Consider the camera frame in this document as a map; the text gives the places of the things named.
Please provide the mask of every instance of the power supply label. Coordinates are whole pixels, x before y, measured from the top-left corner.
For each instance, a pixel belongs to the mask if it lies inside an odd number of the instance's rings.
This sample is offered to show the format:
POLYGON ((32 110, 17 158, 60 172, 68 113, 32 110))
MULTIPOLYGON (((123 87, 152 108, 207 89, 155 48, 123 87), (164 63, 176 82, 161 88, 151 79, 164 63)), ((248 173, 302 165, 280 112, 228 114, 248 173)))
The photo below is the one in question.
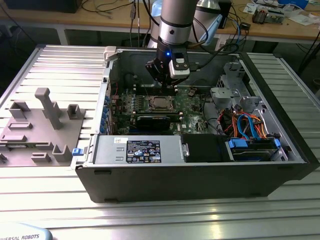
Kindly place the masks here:
POLYGON ((160 141, 127 141, 126 162, 129 164, 161 163, 160 141))

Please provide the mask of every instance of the motherboard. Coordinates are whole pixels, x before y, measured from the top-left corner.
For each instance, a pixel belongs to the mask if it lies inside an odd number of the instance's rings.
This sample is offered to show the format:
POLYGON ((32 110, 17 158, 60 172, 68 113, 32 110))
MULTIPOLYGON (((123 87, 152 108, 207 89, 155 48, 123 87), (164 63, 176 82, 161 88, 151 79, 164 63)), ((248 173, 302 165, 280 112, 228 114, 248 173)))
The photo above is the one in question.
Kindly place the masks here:
POLYGON ((134 87, 117 98, 114 123, 118 135, 209 133, 202 113, 204 95, 194 87, 134 87))

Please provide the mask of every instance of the sticker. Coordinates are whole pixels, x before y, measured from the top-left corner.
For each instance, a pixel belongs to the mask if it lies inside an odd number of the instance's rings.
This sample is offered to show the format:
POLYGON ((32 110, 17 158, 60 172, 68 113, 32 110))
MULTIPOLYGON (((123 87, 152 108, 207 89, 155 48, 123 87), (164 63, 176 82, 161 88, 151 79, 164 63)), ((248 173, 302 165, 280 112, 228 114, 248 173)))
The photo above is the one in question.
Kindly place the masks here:
POLYGON ((27 146, 26 145, 7 145, 7 147, 10 148, 10 149, 14 149, 14 148, 25 149, 27 146))
POLYGON ((115 144, 126 144, 128 141, 127 137, 115 137, 114 138, 114 143, 115 144))
POLYGON ((126 140, 127 163, 149 164, 161 163, 161 148, 158 140, 126 140))

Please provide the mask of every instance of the workbench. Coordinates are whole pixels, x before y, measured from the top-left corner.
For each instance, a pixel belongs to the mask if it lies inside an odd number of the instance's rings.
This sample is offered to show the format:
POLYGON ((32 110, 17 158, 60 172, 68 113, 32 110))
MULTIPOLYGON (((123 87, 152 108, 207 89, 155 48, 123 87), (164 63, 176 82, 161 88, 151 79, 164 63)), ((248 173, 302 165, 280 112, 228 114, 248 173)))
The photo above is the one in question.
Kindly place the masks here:
MULTIPOLYGON (((48 87, 50 98, 61 108, 78 104, 86 110, 77 147, 88 145, 106 67, 104 49, 59 45, 36 48, 0 98, 0 128, 8 123, 8 108, 15 100, 42 109, 34 97, 35 90, 48 87)), ((284 63, 272 54, 251 53, 251 57, 269 78, 270 88, 285 103, 319 159, 319 130, 309 128, 320 129, 320 125, 316 113, 308 112, 315 108, 312 101, 319 102, 307 97, 294 99, 295 95, 288 94, 301 93, 299 88, 308 93, 308 89, 303 82, 290 79, 295 76, 293 72, 282 74, 284 63), (278 70, 270 72, 270 66, 278 70), (297 112, 298 107, 304 114, 297 112)), ((48 228, 55 240, 316 240, 320 237, 319 198, 319 170, 303 180, 286 182, 268 197, 94 203, 72 166, 0 167, 0 222, 48 228)))
MULTIPOLYGON (((311 44, 317 33, 319 32, 317 25, 312 24, 304 26, 289 19, 285 19, 283 24, 255 24, 252 23, 252 15, 243 13, 243 9, 249 0, 233 0, 234 8, 243 22, 251 24, 247 40, 266 41, 266 42, 283 42, 283 43, 300 43, 311 44)), ((97 0, 97 4, 106 3, 105 0, 97 0)), ((123 4, 127 0, 120 0, 115 4, 107 5, 104 9, 111 9, 123 4)), ((124 6, 112 11, 112 18, 99 15, 95 12, 88 12, 82 8, 76 13, 62 13, 49 11, 33 11, 33 10, 12 10, 2 2, 7 12, 21 26, 35 28, 50 28, 56 29, 62 45, 68 45, 68 36, 66 30, 86 30, 86 31, 101 31, 101 32, 124 32, 130 31, 130 6, 124 6)), ((86 8, 94 10, 92 0, 86 3, 86 8)), ((319 11, 320 6, 308 5, 307 11, 319 11)), ((8 19, 4 12, 0 11, 0 26, 1 31, 8 30, 7 26, 14 23, 8 19)), ((133 33, 138 32, 138 20, 133 22, 133 33)), ((146 33, 149 27, 149 17, 140 3, 140 32, 146 33)), ((233 37, 236 30, 232 26, 232 21, 228 20, 224 29, 218 29, 215 38, 218 38, 217 48, 224 45, 226 40, 233 37)))

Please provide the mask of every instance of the robotic arm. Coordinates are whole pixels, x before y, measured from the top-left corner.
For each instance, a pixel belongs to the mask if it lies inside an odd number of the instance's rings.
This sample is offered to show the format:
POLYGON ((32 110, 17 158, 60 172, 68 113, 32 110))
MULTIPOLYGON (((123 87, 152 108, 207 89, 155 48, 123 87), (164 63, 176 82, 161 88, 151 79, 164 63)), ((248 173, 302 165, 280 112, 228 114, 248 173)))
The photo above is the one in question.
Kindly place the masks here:
POLYGON ((198 0, 163 0, 156 58, 146 69, 163 88, 188 78, 191 65, 187 41, 192 29, 198 0))

